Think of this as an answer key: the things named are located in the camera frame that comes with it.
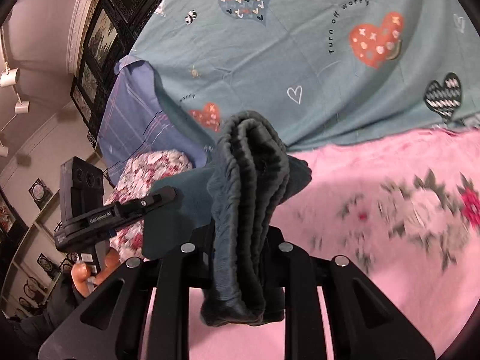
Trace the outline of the black framed wall pictures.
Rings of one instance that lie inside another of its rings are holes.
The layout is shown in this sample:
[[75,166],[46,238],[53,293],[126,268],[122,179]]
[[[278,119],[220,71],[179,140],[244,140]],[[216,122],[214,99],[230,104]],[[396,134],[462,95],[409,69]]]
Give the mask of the black framed wall pictures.
[[162,0],[90,0],[80,22],[80,45],[72,67],[70,96],[96,146],[114,66],[128,54]]

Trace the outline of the dark teal pants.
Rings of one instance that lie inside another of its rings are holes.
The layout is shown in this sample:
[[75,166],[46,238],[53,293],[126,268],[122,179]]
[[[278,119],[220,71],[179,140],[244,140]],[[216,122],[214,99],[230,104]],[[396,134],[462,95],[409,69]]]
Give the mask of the dark teal pants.
[[163,178],[173,202],[144,219],[142,255],[150,260],[187,242],[197,228],[213,230],[212,282],[204,289],[202,321],[259,326],[284,318],[285,295],[259,273],[260,255],[277,206],[312,180],[303,160],[291,157],[270,122],[255,111],[230,117],[208,165]]

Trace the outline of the pink floral bed sheet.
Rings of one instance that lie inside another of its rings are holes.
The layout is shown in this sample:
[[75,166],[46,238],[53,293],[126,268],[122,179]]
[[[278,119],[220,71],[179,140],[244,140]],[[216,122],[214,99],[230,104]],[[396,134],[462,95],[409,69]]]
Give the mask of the pink floral bed sheet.
[[348,256],[443,354],[479,301],[479,132],[416,130],[303,152],[312,181],[272,224]]

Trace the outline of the teal heart print blanket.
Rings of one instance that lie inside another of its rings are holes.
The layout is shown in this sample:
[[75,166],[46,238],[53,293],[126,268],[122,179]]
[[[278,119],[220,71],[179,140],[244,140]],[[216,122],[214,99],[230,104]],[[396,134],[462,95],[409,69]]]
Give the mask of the teal heart print blanket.
[[293,151],[479,113],[479,34],[458,0],[163,0],[132,55],[203,144],[241,111]]

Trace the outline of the purple plaid pillow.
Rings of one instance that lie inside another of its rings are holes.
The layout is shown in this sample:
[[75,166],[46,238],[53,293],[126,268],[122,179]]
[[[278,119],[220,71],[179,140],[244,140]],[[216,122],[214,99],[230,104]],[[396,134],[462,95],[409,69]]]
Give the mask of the purple plaid pillow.
[[177,150],[194,167],[209,162],[213,138],[168,96],[147,61],[127,55],[116,64],[115,74],[97,137],[114,185],[128,160],[140,154]]

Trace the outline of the white track spotlight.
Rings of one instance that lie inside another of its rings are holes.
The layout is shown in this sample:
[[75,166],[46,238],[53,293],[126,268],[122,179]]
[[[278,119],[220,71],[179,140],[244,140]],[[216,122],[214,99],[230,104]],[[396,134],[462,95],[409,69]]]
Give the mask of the white track spotlight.
[[4,71],[1,73],[0,86],[7,88],[9,86],[16,86],[20,76],[18,68],[10,67],[9,63],[4,63]]
[[15,114],[24,115],[30,111],[30,101],[25,101],[17,94],[17,101],[15,105]]

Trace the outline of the small framed wall plate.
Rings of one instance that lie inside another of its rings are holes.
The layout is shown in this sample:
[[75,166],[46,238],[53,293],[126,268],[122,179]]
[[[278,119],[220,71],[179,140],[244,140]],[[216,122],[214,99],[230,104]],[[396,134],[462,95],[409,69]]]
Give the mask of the small framed wall plate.
[[42,210],[53,194],[41,179],[37,179],[28,190],[39,210]]

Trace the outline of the red floral bolster pillow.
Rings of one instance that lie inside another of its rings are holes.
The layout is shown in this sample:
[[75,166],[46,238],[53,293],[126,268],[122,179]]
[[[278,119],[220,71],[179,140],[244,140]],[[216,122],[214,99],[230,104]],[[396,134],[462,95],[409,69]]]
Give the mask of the red floral bolster pillow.
[[[189,171],[193,165],[185,154],[177,150],[156,151],[139,154],[130,158],[105,204],[143,198],[149,194],[152,185],[163,178]],[[121,229],[110,239],[110,247],[116,250],[123,263],[131,257],[143,257],[144,220]]]

